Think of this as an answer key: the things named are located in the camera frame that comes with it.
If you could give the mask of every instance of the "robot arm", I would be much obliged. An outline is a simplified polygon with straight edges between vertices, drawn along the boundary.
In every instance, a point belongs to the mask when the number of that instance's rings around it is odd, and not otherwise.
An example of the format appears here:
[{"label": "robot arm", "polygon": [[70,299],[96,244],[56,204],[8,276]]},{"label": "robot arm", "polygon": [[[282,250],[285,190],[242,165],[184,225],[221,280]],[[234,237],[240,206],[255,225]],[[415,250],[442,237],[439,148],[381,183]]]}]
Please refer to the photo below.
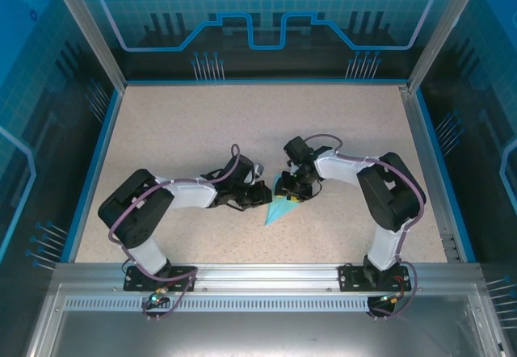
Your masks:
[{"label": "robot arm", "polygon": [[[214,170],[200,178],[177,179],[145,198],[124,218],[115,231],[116,237],[149,274],[170,277],[170,263],[153,238],[159,221],[169,209],[215,208],[235,203],[233,208],[244,211],[271,202],[271,190],[264,181],[257,181],[263,167],[247,157],[239,156],[239,162],[228,178],[222,178],[234,166],[233,157],[224,169]],[[145,191],[165,178],[155,177],[145,169],[135,171],[99,208],[99,217],[111,227],[122,213]]]},{"label": "robot arm", "polygon": [[[276,195],[303,202],[313,195],[314,182],[336,179],[360,187],[368,209],[376,222],[376,233],[371,249],[365,258],[365,275],[374,284],[378,275],[397,263],[397,248],[409,224],[420,210],[414,191],[397,175],[387,171],[371,159],[356,159],[340,155],[331,147],[314,150],[299,136],[289,141],[284,151],[289,156],[289,172],[284,171],[275,185]],[[402,172],[418,189],[424,199],[422,188],[414,180],[404,162],[395,153],[377,158]]]}]

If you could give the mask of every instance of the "glass wall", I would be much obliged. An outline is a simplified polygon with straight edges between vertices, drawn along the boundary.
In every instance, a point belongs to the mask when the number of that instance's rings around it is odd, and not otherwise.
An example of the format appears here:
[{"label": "glass wall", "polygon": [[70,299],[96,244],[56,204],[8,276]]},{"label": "glass wall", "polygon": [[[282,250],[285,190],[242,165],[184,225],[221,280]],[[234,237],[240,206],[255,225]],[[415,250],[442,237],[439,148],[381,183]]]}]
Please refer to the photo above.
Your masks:
[{"label": "glass wall", "polygon": [[0,0],[0,355],[23,354],[113,86],[62,0]]},{"label": "glass wall", "polygon": [[128,79],[407,78],[448,0],[86,0]]},{"label": "glass wall", "polygon": [[470,0],[422,93],[474,254],[488,281],[515,282],[517,0]]}]

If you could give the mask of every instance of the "metal base plate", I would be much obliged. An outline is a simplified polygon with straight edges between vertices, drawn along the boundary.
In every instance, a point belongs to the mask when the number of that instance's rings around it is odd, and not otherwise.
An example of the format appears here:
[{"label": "metal base plate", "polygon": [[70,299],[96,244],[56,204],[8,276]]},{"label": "metal base plate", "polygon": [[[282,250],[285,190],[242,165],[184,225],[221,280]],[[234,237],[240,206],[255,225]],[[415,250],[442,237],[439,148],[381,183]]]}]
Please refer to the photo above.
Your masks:
[{"label": "metal base plate", "polygon": [[[180,276],[190,271],[194,271],[195,267],[172,267],[169,277]],[[175,284],[168,287],[169,292],[182,292],[187,286],[188,278],[178,280]],[[194,283],[188,288],[188,291],[194,291]],[[165,282],[157,282],[143,275],[137,267],[128,267],[124,280],[124,291],[152,292],[158,288],[165,286]]]},{"label": "metal base plate", "polygon": [[341,292],[398,292],[401,290],[401,286],[393,277],[401,276],[402,278],[407,278],[407,281],[404,283],[404,291],[411,291],[410,274],[406,267],[392,267],[389,273],[390,276],[385,283],[380,283],[377,288],[372,288],[370,282],[364,277],[363,266],[346,264],[338,267],[339,290]]}]

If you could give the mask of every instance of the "blue edge trim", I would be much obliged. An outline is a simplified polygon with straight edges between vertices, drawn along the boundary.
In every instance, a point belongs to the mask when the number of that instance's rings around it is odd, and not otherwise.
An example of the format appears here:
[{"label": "blue edge trim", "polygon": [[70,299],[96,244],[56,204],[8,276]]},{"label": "blue edge trim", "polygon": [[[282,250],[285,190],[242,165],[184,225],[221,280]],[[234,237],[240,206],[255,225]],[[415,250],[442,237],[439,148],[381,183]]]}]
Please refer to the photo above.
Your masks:
[{"label": "blue edge trim", "polygon": [[76,238],[78,234],[82,237],[82,231],[86,223],[86,218],[88,217],[88,212],[90,211],[91,201],[94,197],[95,189],[97,188],[97,182],[99,181],[100,172],[103,168],[107,147],[110,144],[111,135],[113,133],[113,128],[115,127],[121,103],[122,95],[118,90],[115,90],[111,96],[110,105],[107,108],[103,126],[100,129],[99,139],[97,140],[94,154],[91,157],[90,168],[86,174],[78,206],[75,209],[74,218],[70,225],[70,231],[66,238],[65,247],[61,253],[61,262],[67,263],[74,260],[74,258],[71,257],[72,253],[75,251],[75,246],[78,245]]},{"label": "blue edge trim", "polygon": [[[382,80],[356,80],[350,81],[342,78],[336,79],[280,79],[280,80],[225,80],[223,82],[217,82],[217,84],[246,84],[246,83],[284,83],[284,82],[299,82],[299,83],[333,83],[333,82],[346,82],[346,83],[357,83],[357,82],[368,82],[368,83],[391,83],[391,84],[404,84],[407,80],[404,79],[382,79]],[[128,82],[131,85],[213,85],[214,81],[207,82],[198,82],[198,81],[172,81],[172,80],[138,80],[138,81],[130,81]],[[445,166],[445,161],[443,159],[443,155],[439,149],[438,140],[436,138],[435,130],[433,129],[431,117],[429,116],[429,112],[427,111],[427,106],[423,99],[422,92],[420,89],[417,91],[417,99],[418,105],[422,109],[423,119],[429,132],[429,136],[431,139],[431,144],[436,156],[436,160],[438,162],[438,167],[440,174],[443,178],[443,183],[445,185],[445,190],[448,194],[449,202],[451,204],[452,213],[456,220],[456,225],[458,228],[458,233],[460,235],[461,245],[464,248],[465,256],[469,263],[475,263],[476,257],[474,256],[473,248],[470,243],[469,235],[467,233],[467,229],[464,224],[463,217],[460,212],[460,206],[456,199],[456,195],[454,194],[454,190],[452,189],[451,179],[447,172],[447,168]],[[86,223],[86,218],[88,212],[90,211],[91,200],[93,199],[93,195],[95,193],[95,188],[97,187],[97,182],[99,181],[100,171],[103,167],[104,159],[106,157],[107,147],[109,146],[109,142],[111,139],[111,135],[113,133],[113,128],[115,127],[116,117],[118,115],[120,104],[122,102],[122,98],[120,94],[116,91],[113,93],[111,98],[110,106],[108,108],[106,119],[104,121],[103,127],[99,134],[99,140],[95,147],[94,155],[91,159],[90,168],[88,170],[88,174],[86,175],[86,180],[84,187],[82,188],[82,193],[78,201],[78,206],[76,208],[74,219],[72,220],[72,225],[70,226],[70,231],[68,238],[65,243],[65,248],[63,249],[63,253],[61,256],[62,262],[69,262],[73,259],[70,259],[72,251],[74,249],[74,245],[76,243],[76,236],[79,231],[84,228],[84,224]]]},{"label": "blue edge trim", "polygon": [[431,117],[429,116],[429,111],[427,110],[426,102],[423,99],[423,94],[420,91],[420,88],[418,88],[417,90],[417,99],[418,105],[422,110],[423,120],[426,123],[427,132],[429,132],[429,137],[431,139],[431,144],[435,152],[436,161],[438,162],[439,172],[443,178],[443,184],[445,185],[445,191],[447,192],[449,198],[449,203],[452,208],[452,214],[454,215],[454,219],[456,220],[456,226],[458,227],[458,234],[460,235],[461,243],[457,244],[461,244],[461,246],[463,246],[463,250],[465,252],[465,257],[467,258],[467,261],[469,263],[475,263],[476,256],[474,255],[472,244],[470,243],[469,239],[469,234],[467,233],[467,228],[465,227],[465,222],[463,221],[463,216],[461,215],[460,205],[458,204],[458,200],[456,198],[456,195],[454,194],[454,190],[452,189],[451,178],[449,177],[447,167],[445,166],[445,160],[443,159],[442,152],[439,149],[435,129],[433,128]]}]

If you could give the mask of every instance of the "speckled table surface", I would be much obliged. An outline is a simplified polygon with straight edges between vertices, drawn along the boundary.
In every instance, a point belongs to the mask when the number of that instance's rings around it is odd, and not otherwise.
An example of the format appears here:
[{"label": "speckled table surface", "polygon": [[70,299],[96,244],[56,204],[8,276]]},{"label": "speckled table surface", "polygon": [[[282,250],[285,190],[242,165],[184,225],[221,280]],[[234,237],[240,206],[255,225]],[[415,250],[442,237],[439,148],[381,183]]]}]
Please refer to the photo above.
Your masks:
[{"label": "speckled table surface", "polygon": [[[286,168],[285,143],[332,133],[356,156],[398,153],[425,190],[396,86],[130,86],[125,93],[76,261],[123,262],[97,216],[99,205],[135,170],[189,178],[222,167],[230,146],[264,165],[271,186]],[[315,140],[312,146],[330,144]],[[185,208],[166,213],[155,231],[173,263],[362,262],[374,234],[359,189],[325,181],[322,193],[273,224],[267,207]],[[431,203],[402,251],[413,262],[445,262]]]}]

